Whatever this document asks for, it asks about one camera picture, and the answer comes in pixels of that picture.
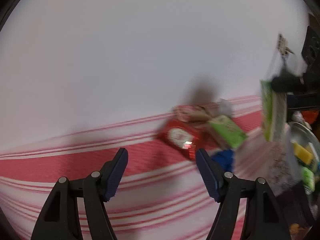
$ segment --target red and white striped fabric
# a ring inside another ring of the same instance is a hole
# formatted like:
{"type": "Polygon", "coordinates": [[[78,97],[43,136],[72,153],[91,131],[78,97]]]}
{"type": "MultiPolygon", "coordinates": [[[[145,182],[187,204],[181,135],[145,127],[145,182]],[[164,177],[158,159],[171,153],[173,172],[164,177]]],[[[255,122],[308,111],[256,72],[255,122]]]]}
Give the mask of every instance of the red and white striped fabric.
{"type": "MultiPolygon", "coordinates": [[[[234,121],[249,135],[236,153],[235,174],[255,179],[263,175],[258,171],[270,158],[270,146],[260,129],[260,98],[247,96],[230,102],[234,121]]],[[[129,163],[116,196],[105,204],[118,239],[205,239],[218,204],[209,197],[195,163],[154,139],[171,116],[117,123],[0,153],[0,205],[13,228],[22,239],[30,239],[59,177],[83,178],[125,147],[129,163]]],[[[78,202],[84,239],[91,239],[83,200],[78,202]]],[[[244,211],[245,201],[241,201],[234,239],[241,234],[244,211]]]]}

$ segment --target round metal bolt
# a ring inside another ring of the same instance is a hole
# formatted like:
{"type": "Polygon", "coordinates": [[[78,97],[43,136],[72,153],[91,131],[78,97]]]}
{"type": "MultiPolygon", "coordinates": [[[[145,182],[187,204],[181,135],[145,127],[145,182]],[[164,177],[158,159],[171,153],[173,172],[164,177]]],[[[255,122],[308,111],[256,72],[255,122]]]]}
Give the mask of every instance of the round metal bolt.
{"type": "Polygon", "coordinates": [[[260,184],[265,184],[266,180],[264,178],[258,178],[260,184]]]}
{"type": "Polygon", "coordinates": [[[58,181],[60,183],[65,183],[67,181],[67,178],[66,177],[61,177],[58,181]]]}
{"type": "Polygon", "coordinates": [[[231,179],[233,177],[233,174],[231,172],[227,171],[224,173],[224,176],[228,179],[231,179]]]}
{"type": "Polygon", "coordinates": [[[93,173],[91,173],[91,177],[93,178],[97,178],[100,176],[100,172],[99,171],[94,171],[93,173]]]}

